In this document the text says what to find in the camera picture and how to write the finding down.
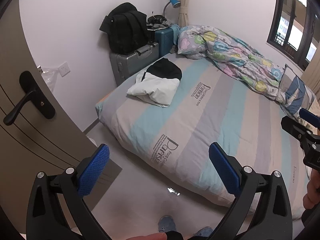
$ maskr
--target white wall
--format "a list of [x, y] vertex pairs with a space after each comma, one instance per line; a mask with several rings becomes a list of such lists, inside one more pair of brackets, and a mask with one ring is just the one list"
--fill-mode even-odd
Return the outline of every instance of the white wall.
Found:
[[[99, 27], [109, 12], [131, 2], [147, 16], [162, 14], [168, 0], [20, 0], [25, 37], [37, 65], [57, 68], [65, 61], [71, 72], [58, 75], [54, 96], [81, 129], [96, 118], [95, 104], [116, 83], [107, 35]], [[168, 7], [167, 15], [177, 10]]]
[[190, 24], [217, 27], [241, 38], [280, 66], [289, 65], [298, 76], [302, 70], [267, 44], [276, 0], [190, 0]]

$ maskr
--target black backpack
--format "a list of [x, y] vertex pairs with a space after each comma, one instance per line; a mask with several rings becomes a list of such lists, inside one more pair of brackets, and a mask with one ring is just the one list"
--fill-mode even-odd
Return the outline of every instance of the black backpack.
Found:
[[108, 34], [110, 49], [128, 55], [148, 43], [147, 16], [131, 3], [114, 8], [103, 20], [100, 30]]

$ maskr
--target floor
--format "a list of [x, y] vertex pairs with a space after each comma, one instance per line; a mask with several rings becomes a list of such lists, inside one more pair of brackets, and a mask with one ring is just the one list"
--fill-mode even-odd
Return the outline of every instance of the floor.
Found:
[[[215, 228], [226, 208], [186, 190], [151, 168], [136, 155], [123, 149], [101, 123], [88, 134], [98, 145], [110, 148], [110, 157], [122, 171], [92, 211], [113, 240], [148, 235], [158, 231], [158, 221], [171, 215], [185, 239], [205, 226]], [[250, 217], [241, 231], [246, 230]], [[293, 235], [303, 228], [294, 222]]]

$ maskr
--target black and white garment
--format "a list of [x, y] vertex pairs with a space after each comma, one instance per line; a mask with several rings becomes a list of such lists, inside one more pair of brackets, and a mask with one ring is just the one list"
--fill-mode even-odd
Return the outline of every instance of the black and white garment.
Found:
[[138, 73], [136, 83], [128, 89], [127, 94], [156, 106], [168, 107], [181, 78], [181, 69], [167, 58], [162, 58]]

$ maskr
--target black window frame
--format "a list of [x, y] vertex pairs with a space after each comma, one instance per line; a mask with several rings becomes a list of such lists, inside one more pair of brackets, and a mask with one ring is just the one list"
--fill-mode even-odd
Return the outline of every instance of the black window frame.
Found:
[[305, 19], [302, 39], [301, 39], [298, 51], [295, 53], [294, 56], [292, 56], [285, 50], [284, 46], [285, 45], [291, 46], [288, 43], [288, 40], [291, 34], [291, 29], [293, 26], [294, 19], [296, 17], [295, 16], [296, 0], [292, 0], [292, 9], [291, 9], [289, 27], [284, 39], [284, 43], [283, 45], [281, 45], [278, 42], [276, 42], [277, 30], [279, 27], [281, 14], [282, 14], [283, 1], [284, 0], [276, 0], [275, 13], [273, 16], [273, 21], [272, 21], [267, 43], [269, 43], [270, 45], [272, 45], [273, 47], [281, 51], [283, 54], [285, 54], [289, 59], [291, 59], [295, 64], [297, 64], [302, 70], [305, 70], [309, 64], [309, 61], [307, 60], [307, 54], [312, 42], [313, 32], [314, 32], [315, 22], [316, 22], [316, 15], [318, 14], [318, 12], [315, 9], [315, 7], [312, 5], [310, 0], [307, 0], [306, 19]]

